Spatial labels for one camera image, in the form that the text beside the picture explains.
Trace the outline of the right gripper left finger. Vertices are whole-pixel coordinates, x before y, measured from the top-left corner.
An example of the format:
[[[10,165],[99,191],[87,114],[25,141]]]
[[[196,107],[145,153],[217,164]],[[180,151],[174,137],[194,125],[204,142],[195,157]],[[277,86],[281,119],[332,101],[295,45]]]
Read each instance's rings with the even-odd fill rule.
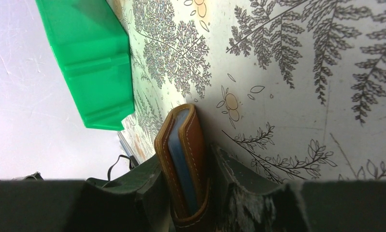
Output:
[[[170,220],[156,156],[111,181],[0,181],[0,232],[167,232]]]

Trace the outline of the brown leather card holder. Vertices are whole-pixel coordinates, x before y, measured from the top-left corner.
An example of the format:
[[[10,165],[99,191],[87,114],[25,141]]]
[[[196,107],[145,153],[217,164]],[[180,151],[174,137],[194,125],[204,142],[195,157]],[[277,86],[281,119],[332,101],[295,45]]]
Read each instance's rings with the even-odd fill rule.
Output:
[[[168,186],[176,231],[214,231],[206,144],[194,104],[182,104],[169,112],[154,148]]]

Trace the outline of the green plastic card box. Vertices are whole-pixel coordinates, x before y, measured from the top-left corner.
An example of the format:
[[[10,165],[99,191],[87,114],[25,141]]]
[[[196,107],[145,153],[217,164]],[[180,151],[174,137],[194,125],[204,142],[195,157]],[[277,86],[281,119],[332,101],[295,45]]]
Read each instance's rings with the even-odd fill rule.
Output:
[[[129,36],[105,0],[39,0],[43,26],[87,128],[121,131],[134,112]]]

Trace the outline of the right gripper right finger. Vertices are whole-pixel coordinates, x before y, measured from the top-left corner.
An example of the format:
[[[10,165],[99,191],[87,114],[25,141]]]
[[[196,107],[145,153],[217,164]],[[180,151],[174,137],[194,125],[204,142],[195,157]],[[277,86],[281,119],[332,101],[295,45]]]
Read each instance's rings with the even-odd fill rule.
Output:
[[[386,181],[274,183],[209,147],[223,232],[386,232]]]

